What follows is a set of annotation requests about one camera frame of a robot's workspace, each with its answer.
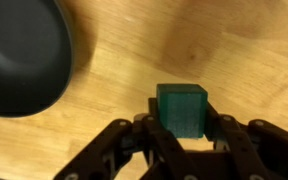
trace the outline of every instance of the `dark gray bowl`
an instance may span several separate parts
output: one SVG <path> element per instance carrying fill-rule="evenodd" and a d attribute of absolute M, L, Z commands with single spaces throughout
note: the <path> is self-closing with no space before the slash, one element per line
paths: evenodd
<path fill-rule="evenodd" d="M 72 72 L 65 18 L 53 0 L 0 0 L 0 116 L 54 104 Z"/>

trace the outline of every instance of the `wooden table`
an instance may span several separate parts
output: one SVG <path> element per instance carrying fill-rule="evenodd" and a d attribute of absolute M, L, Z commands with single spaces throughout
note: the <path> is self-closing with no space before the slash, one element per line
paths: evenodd
<path fill-rule="evenodd" d="M 1 178 L 52 179 L 113 119 L 147 112 L 157 83 L 200 84 L 219 112 L 288 131 L 288 0 L 63 2 L 76 37 L 74 76 L 46 111 L 0 118 Z M 116 179 L 145 170 L 136 154 Z"/>

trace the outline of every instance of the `green block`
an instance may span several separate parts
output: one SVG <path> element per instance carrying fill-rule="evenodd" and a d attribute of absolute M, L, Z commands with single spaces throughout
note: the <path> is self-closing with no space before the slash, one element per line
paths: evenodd
<path fill-rule="evenodd" d="M 159 119 L 176 138 L 204 134 L 207 92 L 197 84 L 158 84 Z"/>

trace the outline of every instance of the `wooden surface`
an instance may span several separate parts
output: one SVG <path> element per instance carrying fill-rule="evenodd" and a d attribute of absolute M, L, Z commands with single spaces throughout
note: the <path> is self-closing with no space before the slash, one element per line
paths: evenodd
<path fill-rule="evenodd" d="M 64 96 L 0 118 L 0 177 L 52 179 L 116 118 L 147 112 L 157 83 L 198 83 L 221 113 L 288 131 L 288 0 L 63 0 L 76 67 Z M 181 141 L 206 149 L 205 140 Z M 135 155 L 116 179 L 146 170 Z"/>

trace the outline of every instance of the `black bowl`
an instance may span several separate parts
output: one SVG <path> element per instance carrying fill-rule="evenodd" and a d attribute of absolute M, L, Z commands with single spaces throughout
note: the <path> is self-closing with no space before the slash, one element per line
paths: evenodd
<path fill-rule="evenodd" d="M 72 48 L 56 0 L 0 0 L 0 116 L 54 104 L 72 72 Z"/>

